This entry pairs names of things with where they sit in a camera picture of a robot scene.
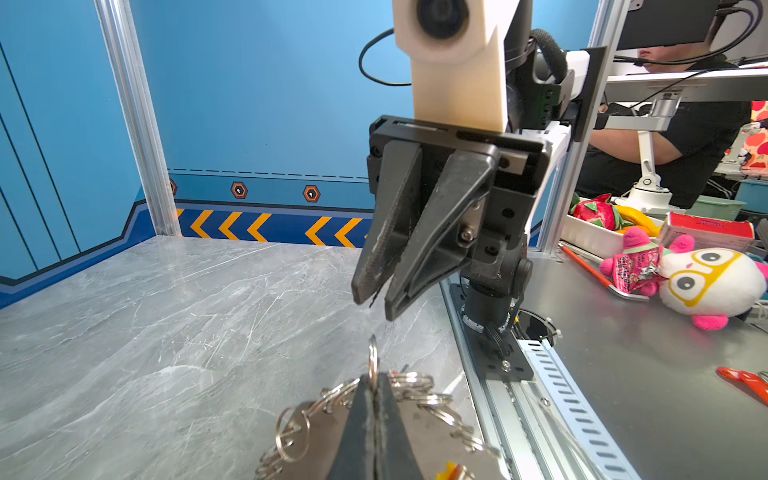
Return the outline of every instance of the camera lens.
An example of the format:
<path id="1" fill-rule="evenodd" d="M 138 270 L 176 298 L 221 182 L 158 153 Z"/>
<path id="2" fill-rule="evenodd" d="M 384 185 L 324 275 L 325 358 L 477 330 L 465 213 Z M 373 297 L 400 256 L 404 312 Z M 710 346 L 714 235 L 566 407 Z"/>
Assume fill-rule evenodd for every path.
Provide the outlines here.
<path id="1" fill-rule="evenodd" d="M 461 31 L 469 9 L 465 0 L 419 0 L 416 14 L 427 35 L 446 40 Z"/>

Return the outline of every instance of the bolt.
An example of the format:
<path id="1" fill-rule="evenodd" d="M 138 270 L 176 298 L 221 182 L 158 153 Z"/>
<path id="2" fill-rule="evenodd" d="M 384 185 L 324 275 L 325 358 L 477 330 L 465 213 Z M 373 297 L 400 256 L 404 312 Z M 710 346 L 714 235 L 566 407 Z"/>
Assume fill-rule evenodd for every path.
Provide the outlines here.
<path id="1" fill-rule="evenodd" d="M 475 239 L 475 231 L 471 227 L 464 227 L 458 237 L 465 242 L 471 242 Z"/>

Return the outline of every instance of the red box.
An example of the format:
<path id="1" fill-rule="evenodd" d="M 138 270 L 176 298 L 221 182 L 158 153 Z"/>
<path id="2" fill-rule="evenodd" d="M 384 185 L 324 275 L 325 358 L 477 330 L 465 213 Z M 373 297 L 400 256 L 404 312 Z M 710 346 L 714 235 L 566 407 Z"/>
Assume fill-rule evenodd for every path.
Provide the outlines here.
<path id="1" fill-rule="evenodd" d="M 659 234 L 661 243 L 668 247 L 674 239 L 684 234 L 696 239 L 696 250 L 723 247 L 744 252 L 755 240 L 755 229 L 750 222 L 668 213 Z"/>

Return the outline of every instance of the plush toy eye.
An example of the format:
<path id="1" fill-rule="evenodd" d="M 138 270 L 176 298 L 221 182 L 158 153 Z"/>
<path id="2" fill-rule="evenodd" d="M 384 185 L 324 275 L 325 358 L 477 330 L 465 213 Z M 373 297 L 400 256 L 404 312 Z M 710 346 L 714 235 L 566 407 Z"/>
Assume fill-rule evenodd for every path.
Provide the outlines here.
<path id="1" fill-rule="evenodd" d="M 730 250 L 709 249 L 696 253 L 694 258 L 704 265 L 718 266 L 729 262 L 736 255 L 737 253 Z"/>
<path id="2" fill-rule="evenodd" d="M 670 278 L 670 288 L 683 300 L 693 300 L 701 290 L 703 290 L 706 281 L 698 273 L 679 273 Z"/>

